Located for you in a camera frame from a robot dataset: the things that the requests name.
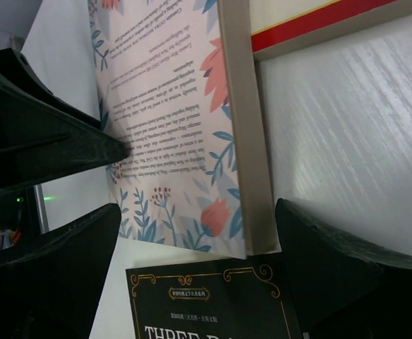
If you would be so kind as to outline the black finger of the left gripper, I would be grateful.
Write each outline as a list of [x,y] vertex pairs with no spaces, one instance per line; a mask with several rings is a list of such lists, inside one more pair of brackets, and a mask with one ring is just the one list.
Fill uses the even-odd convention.
[[0,50],[0,193],[127,157],[123,142],[56,97],[20,52]]

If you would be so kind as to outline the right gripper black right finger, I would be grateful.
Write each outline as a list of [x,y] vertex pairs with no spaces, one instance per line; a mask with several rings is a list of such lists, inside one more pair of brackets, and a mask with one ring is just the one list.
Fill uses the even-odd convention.
[[280,198],[275,218],[300,329],[310,338],[412,338],[412,256]]

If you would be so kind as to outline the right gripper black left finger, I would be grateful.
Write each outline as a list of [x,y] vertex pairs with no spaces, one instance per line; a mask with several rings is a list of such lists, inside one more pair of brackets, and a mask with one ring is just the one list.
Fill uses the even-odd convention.
[[120,224],[108,203],[0,251],[0,338],[88,338]]

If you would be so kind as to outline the Three Days to See book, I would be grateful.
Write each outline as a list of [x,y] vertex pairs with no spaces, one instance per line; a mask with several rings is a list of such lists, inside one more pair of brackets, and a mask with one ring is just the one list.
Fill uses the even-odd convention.
[[137,338],[302,338],[280,253],[126,270]]

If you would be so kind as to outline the floral cover book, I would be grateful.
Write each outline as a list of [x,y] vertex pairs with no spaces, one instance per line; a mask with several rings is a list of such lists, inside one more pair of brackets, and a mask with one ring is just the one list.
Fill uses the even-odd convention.
[[89,1],[119,236],[245,258],[279,249],[247,1]]

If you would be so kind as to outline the red white cover book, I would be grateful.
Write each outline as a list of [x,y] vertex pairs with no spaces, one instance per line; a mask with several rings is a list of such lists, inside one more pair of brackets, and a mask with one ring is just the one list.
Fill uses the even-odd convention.
[[412,1],[251,1],[256,61],[412,15]]

